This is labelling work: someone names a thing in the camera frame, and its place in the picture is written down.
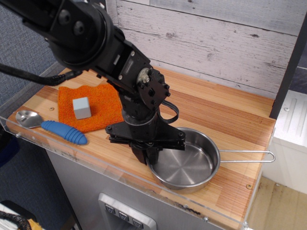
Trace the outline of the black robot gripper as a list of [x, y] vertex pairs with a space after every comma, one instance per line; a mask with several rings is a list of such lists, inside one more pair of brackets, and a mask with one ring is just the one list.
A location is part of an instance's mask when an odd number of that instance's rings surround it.
[[185, 133], [165, 123], [158, 114], [143, 121], [124, 116], [123, 122], [108, 125], [106, 133], [110, 142], [130, 145], [138, 161], [145, 165], [146, 156], [150, 165], [157, 164], [163, 149], [185, 149]]

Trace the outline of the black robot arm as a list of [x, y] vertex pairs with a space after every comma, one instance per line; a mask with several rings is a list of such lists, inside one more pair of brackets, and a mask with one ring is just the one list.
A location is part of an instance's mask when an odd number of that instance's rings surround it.
[[71, 0], [3, 0], [23, 24], [43, 36], [56, 60], [79, 75], [93, 70], [119, 93], [123, 122], [109, 125], [113, 143], [128, 144], [141, 163], [156, 164], [165, 149], [184, 150], [186, 135], [163, 119], [169, 86], [163, 74], [114, 26], [103, 4]]

